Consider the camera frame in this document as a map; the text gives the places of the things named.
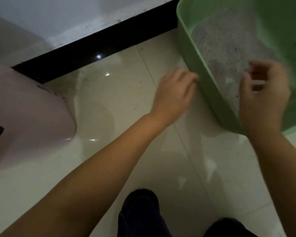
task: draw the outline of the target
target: hand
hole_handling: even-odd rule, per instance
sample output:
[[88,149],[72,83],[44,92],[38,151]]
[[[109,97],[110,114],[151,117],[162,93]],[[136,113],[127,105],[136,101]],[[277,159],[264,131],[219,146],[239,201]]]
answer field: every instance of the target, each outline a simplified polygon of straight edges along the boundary
[[[240,120],[250,131],[280,131],[290,88],[286,69],[275,61],[252,61],[240,84]],[[254,85],[253,80],[265,80]]]
[[188,108],[196,88],[197,74],[183,67],[164,75],[159,83],[150,114],[163,127],[174,123]]

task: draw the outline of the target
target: glossy floor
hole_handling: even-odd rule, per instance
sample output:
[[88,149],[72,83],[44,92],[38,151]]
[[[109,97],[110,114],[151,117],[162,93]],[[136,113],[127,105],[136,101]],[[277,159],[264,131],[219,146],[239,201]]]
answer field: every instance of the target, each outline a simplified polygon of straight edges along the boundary
[[[77,123],[66,147],[0,172],[0,232],[57,182],[148,113],[160,77],[185,66],[176,30],[46,84],[61,93]],[[296,146],[296,133],[289,136]],[[202,236],[222,216],[258,236],[284,236],[247,138],[224,131],[200,91],[184,116],[146,150],[91,236],[116,236],[125,197],[153,190],[172,235]]]

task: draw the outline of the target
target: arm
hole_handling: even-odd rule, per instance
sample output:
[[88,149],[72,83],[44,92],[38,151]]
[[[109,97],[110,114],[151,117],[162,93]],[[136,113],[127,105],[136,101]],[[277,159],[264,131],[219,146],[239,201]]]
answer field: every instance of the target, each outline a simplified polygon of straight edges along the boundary
[[149,144],[188,107],[197,76],[165,75],[151,112],[90,157],[0,236],[89,236]]
[[[296,149],[280,132],[290,97],[287,73],[272,61],[250,64],[240,87],[240,119],[283,228],[287,236],[296,236]],[[253,79],[266,84],[255,86]]]

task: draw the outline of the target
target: green litter box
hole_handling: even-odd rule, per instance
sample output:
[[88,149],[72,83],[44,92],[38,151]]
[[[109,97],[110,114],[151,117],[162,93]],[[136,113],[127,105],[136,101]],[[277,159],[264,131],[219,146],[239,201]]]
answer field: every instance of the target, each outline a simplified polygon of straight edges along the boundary
[[221,125],[235,133],[244,134],[237,115],[223,96],[191,35],[193,29],[218,11],[254,6],[258,38],[271,48],[276,57],[291,67],[292,96],[284,114],[282,131],[296,131],[296,0],[180,0],[178,44],[188,68],[201,77],[199,86]]

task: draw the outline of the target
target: pant leg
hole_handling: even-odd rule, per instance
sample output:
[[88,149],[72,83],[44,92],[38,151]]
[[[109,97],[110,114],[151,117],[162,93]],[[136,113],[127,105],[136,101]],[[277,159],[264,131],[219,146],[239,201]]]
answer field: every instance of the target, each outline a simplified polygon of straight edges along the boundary
[[157,196],[136,190],[126,198],[118,216],[118,237],[171,237],[159,212]]
[[204,237],[257,237],[236,219],[222,218],[205,232]]

